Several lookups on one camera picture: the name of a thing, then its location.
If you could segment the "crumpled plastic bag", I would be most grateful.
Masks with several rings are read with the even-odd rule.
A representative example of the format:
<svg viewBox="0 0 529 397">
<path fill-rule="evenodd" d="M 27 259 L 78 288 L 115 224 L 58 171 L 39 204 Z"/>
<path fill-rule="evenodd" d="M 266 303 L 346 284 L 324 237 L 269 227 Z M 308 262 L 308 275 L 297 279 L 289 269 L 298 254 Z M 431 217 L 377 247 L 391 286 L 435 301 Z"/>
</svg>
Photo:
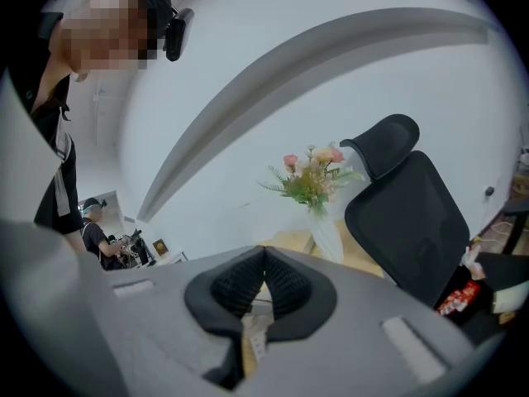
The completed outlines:
<svg viewBox="0 0 529 397">
<path fill-rule="evenodd" d="M 460 266 L 465 267 L 470 272 L 471 279 L 474 281 L 483 280 L 486 277 L 484 268 L 477 262 L 480 252 L 480 245 L 467 246 L 460 260 Z"/>
</svg>

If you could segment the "black office chair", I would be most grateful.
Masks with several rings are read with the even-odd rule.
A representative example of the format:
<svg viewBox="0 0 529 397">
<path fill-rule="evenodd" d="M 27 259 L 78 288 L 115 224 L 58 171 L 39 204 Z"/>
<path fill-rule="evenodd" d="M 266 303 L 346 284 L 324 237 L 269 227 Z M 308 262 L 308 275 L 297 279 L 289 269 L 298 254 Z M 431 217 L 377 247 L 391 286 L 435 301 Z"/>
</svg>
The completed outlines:
<svg viewBox="0 0 529 397">
<path fill-rule="evenodd" d="M 469 228 L 431 160 L 414 146 L 419 126 L 392 114 L 368 131 L 341 141 L 360 156 L 370 185 L 345 210 L 351 236 L 398 287 L 437 310 L 471 279 L 460 266 Z M 462 313 L 446 316 L 474 343 L 507 328 L 491 312 L 493 293 L 529 280 L 529 256 L 481 251 L 486 277 Z"/>
</svg>

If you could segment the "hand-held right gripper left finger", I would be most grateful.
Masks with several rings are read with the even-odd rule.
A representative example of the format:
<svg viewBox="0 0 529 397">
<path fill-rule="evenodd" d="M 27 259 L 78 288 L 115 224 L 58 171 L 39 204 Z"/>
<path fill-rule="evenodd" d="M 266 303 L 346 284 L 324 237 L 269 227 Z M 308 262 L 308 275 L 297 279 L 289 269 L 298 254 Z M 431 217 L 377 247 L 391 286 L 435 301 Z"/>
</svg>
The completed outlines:
<svg viewBox="0 0 529 397">
<path fill-rule="evenodd" d="M 179 263 L 104 271 L 55 232 L 0 220 L 0 296 L 24 341 L 80 397 L 267 397 L 244 375 L 242 325 L 205 331 L 184 301 L 207 270 L 259 255 L 257 246 Z"/>
</svg>

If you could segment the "light desk with black legs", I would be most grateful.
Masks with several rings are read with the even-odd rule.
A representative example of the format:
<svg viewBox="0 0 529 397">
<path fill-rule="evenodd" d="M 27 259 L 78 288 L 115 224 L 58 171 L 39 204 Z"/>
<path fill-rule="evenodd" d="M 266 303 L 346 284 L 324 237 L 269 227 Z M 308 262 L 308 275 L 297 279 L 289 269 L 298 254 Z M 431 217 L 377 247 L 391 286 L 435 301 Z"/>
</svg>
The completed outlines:
<svg viewBox="0 0 529 397">
<path fill-rule="evenodd" d="M 518 243 L 529 218 L 529 197 L 509 200 L 503 206 L 503 214 L 507 218 L 514 218 L 510 235 L 503 247 L 503 254 L 512 254 Z"/>
</svg>

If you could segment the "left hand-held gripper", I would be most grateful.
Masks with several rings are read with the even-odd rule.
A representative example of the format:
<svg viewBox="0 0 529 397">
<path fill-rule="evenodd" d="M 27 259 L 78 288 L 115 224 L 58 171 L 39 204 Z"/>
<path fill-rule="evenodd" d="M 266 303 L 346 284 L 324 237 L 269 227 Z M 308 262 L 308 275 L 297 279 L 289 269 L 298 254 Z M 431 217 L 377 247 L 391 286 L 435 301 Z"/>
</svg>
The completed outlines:
<svg viewBox="0 0 529 397">
<path fill-rule="evenodd" d="M 59 167 L 5 72 L 0 78 L 0 219 L 33 221 Z"/>
</svg>

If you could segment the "red snack packet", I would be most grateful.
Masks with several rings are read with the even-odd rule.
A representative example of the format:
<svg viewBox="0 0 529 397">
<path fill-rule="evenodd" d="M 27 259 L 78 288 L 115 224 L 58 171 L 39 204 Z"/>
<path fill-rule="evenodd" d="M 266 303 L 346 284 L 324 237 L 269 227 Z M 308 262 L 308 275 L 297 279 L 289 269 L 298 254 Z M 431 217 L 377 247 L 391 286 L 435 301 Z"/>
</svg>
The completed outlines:
<svg viewBox="0 0 529 397">
<path fill-rule="evenodd" d="M 473 280 L 469 280 L 462 289 L 457 289 L 450 293 L 436 311 L 441 316 L 462 313 L 474 302 L 479 295 L 479 291 L 480 285 Z"/>
</svg>

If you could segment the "white vase with flowers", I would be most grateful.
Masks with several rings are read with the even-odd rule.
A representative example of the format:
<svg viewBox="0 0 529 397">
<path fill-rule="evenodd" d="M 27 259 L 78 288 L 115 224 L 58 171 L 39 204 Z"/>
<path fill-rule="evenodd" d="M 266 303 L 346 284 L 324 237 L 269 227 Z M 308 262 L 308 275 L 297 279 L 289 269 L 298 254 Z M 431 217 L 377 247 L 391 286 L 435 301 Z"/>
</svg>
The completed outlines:
<svg viewBox="0 0 529 397">
<path fill-rule="evenodd" d="M 321 148 L 309 146 L 304 159 L 295 154 L 283 158 L 284 173 L 271 165 L 269 170 L 276 183 L 260 185 L 307 209 L 309 229 L 315 245 L 324 259 L 338 264 L 344 260 L 343 245 L 327 206 L 334 199 L 336 191 L 344 188 L 349 179 L 365 179 L 360 172 L 343 166 L 345 160 L 342 151 L 334 143 Z"/>
</svg>

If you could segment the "white desk telephone base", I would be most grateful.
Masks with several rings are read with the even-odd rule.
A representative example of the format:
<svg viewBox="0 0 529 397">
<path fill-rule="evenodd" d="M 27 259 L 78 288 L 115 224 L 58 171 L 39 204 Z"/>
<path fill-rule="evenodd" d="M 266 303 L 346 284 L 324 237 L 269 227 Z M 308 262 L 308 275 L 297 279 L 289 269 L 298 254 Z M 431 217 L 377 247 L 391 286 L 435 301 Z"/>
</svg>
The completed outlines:
<svg viewBox="0 0 529 397">
<path fill-rule="evenodd" d="M 245 377 L 250 377 L 266 354 L 266 339 L 273 318 L 268 315 L 247 314 L 242 319 L 242 365 Z"/>
</svg>

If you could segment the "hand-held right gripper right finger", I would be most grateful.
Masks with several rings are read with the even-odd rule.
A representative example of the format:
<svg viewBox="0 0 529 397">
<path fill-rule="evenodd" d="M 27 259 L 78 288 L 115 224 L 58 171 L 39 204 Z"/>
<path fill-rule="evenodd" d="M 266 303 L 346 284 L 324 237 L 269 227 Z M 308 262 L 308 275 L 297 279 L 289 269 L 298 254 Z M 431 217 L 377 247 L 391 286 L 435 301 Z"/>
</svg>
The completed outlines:
<svg viewBox="0 0 529 397">
<path fill-rule="evenodd" d="M 294 251 L 267 253 L 323 274 L 336 306 L 309 337 L 268 345 L 246 397 L 475 397 L 468 387 L 503 333 L 475 346 L 386 280 Z"/>
</svg>

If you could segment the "person's black clothing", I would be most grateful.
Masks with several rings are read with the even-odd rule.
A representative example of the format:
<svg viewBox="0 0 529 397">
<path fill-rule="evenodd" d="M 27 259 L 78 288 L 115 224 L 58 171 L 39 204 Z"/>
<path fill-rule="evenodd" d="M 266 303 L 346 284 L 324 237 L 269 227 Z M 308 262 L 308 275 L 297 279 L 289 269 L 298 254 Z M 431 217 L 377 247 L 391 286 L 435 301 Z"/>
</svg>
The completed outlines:
<svg viewBox="0 0 529 397">
<path fill-rule="evenodd" d="M 13 86 L 35 127 L 60 159 L 35 223 L 62 235 L 83 223 L 78 207 L 76 150 L 66 131 L 67 97 L 72 68 L 64 55 L 61 12 L 42 12 L 22 32 L 7 63 Z"/>
</svg>

